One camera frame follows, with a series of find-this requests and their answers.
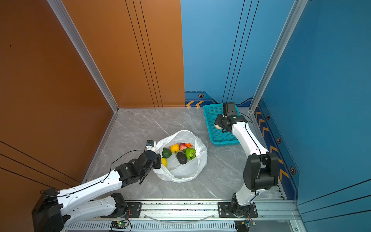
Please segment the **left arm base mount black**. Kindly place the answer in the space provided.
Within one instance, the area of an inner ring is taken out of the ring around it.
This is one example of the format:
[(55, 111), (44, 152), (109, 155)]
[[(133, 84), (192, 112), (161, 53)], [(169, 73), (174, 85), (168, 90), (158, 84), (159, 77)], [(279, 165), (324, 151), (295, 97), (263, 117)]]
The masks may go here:
[(142, 210), (141, 202), (128, 202), (118, 206), (114, 215), (118, 218), (139, 218)]

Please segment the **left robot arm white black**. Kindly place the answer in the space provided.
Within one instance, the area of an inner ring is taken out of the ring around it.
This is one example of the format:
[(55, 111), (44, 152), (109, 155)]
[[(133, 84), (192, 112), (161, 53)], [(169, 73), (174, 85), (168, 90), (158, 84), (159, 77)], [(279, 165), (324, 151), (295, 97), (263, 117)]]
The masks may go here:
[(95, 180), (68, 189), (44, 190), (31, 212), (34, 231), (61, 232), (72, 224), (92, 218), (124, 216), (128, 205), (118, 190), (142, 183), (151, 170), (161, 165), (160, 154), (142, 150), (137, 159)]

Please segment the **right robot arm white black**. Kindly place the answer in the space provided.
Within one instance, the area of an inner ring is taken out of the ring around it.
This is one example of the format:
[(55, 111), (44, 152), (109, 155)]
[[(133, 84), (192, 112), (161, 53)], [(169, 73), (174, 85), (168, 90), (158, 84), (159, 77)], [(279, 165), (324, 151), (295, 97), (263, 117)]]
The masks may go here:
[(243, 171), (244, 184), (231, 199), (233, 214), (243, 217), (250, 213), (258, 196), (278, 185), (279, 157), (258, 141), (243, 116), (236, 113), (219, 114), (214, 125), (223, 132), (231, 132), (247, 156)]

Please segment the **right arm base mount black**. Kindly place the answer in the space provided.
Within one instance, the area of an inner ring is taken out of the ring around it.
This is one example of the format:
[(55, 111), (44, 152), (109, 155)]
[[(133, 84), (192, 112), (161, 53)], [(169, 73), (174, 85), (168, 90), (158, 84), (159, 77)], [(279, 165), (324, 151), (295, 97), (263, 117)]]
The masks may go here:
[(257, 218), (259, 216), (255, 203), (240, 206), (235, 202), (219, 202), (217, 206), (220, 218)]

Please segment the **white plastic bag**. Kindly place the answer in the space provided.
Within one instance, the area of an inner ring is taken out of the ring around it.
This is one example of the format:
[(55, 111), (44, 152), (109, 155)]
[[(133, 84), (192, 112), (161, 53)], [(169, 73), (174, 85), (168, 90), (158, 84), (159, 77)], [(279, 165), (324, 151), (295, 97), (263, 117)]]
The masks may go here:
[(180, 130), (155, 143), (152, 150), (161, 154), (164, 148), (180, 143), (190, 143), (195, 149), (195, 158), (188, 159), (187, 163), (181, 164), (176, 154), (172, 154), (167, 159), (167, 166), (162, 165), (160, 169), (155, 169), (156, 175), (164, 180), (175, 183), (184, 183), (195, 179), (207, 164), (208, 152), (201, 139), (188, 130)]

